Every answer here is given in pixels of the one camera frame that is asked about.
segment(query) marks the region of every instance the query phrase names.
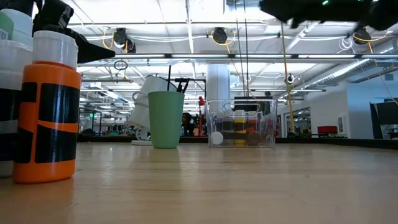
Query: red object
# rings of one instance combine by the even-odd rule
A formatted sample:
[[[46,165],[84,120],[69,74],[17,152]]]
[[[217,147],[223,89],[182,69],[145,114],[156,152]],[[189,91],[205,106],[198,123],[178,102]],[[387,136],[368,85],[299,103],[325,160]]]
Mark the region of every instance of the red object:
[[[337,133],[337,126],[318,126],[318,134]]]
[[[205,100],[203,97],[199,96],[199,106],[204,106],[205,105]]]
[[[279,118],[276,120],[276,127],[275,127],[275,137],[277,138],[279,136]]]

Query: white bottle cap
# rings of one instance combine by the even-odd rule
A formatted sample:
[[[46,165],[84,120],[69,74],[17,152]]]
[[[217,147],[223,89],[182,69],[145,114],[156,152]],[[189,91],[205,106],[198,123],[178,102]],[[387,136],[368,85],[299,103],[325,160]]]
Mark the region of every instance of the white bottle cap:
[[[223,134],[219,133],[218,131],[213,132],[210,138],[211,138],[211,143],[213,143],[213,145],[215,146],[222,144],[224,141]]]
[[[32,18],[27,14],[13,9],[2,9],[1,11],[14,22],[12,40],[28,45],[29,47],[33,47]]]
[[[75,39],[58,32],[37,31],[33,35],[33,62],[54,62],[76,70],[78,47]]]
[[[30,16],[14,9],[2,9],[1,11],[12,19],[14,30],[27,34],[30,37],[32,36],[33,21]]]
[[[25,65],[32,63],[32,49],[22,43],[0,40],[0,52],[0,72],[9,70],[22,73]]]

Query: wooden table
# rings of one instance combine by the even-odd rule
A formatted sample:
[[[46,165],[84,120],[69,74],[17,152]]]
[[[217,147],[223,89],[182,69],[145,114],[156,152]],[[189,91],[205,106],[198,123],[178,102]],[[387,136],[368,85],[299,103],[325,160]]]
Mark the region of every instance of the wooden table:
[[[0,179],[0,223],[397,223],[398,151],[78,145],[76,174]]]

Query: security camera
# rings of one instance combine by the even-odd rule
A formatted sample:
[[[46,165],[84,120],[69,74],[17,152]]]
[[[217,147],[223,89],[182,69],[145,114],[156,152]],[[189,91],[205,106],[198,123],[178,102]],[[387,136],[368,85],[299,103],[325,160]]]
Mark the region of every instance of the security camera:
[[[293,84],[294,82],[294,76],[290,73],[289,76],[287,77],[287,83],[289,85]]]

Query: fluorescent light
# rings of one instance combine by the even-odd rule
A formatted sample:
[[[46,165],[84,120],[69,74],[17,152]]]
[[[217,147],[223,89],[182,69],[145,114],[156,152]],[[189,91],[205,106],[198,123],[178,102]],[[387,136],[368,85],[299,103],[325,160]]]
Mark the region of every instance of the fluorescent light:
[[[80,90],[81,92],[88,92],[88,91],[93,91],[93,92],[101,92],[101,91],[109,91],[109,90],[91,90],[91,89],[83,89]]]
[[[164,58],[164,54],[117,54],[115,58]]]
[[[249,54],[248,58],[283,58],[283,54]],[[286,58],[291,58],[292,55],[286,55]]]
[[[281,89],[267,89],[267,88],[262,88],[262,89],[255,89],[256,91],[271,91],[271,92],[286,92],[286,90],[281,90]],[[292,94],[295,94],[293,92],[304,92],[304,93],[308,93],[308,92],[322,92],[322,91],[326,91],[326,90],[291,90]]]
[[[398,58],[398,55],[392,55],[392,54],[366,54],[366,55],[362,55],[362,58]]]
[[[172,58],[228,58],[227,54],[172,54]]]
[[[393,47],[390,47],[389,49],[383,50],[382,52],[380,52],[380,54],[387,53],[387,52],[389,52],[390,50],[394,50],[394,48],[393,48]]]
[[[299,55],[299,58],[354,58],[353,54],[318,54],[318,55]]]

